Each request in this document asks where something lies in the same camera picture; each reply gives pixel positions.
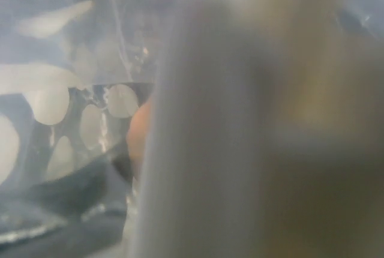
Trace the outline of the orange fake peach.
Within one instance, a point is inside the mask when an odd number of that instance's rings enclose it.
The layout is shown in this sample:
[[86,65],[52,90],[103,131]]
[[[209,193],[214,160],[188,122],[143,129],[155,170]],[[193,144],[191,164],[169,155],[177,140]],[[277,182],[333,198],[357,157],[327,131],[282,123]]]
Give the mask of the orange fake peach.
[[146,138],[150,128],[152,96],[150,96],[134,113],[126,135],[128,156],[133,175],[139,180],[144,159]]

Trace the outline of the polka dot zip bag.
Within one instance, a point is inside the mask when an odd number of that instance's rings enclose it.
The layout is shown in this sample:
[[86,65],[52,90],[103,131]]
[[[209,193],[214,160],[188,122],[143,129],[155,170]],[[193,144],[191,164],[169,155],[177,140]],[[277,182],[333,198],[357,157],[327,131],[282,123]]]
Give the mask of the polka dot zip bag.
[[382,257],[383,0],[1,0],[1,256]]

